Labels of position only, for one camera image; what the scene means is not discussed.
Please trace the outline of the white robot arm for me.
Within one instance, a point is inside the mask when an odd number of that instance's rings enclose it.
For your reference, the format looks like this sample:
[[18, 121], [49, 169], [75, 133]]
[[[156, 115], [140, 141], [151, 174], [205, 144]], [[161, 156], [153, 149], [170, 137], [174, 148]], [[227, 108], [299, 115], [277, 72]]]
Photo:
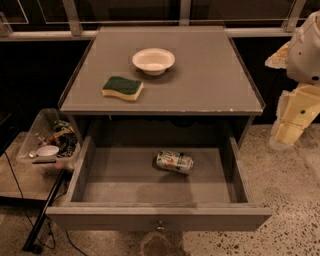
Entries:
[[265, 65], [285, 69], [287, 77], [298, 83], [292, 92], [281, 93], [271, 129], [270, 146], [285, 150], [320, 114], [320, 11], [310, 14]]

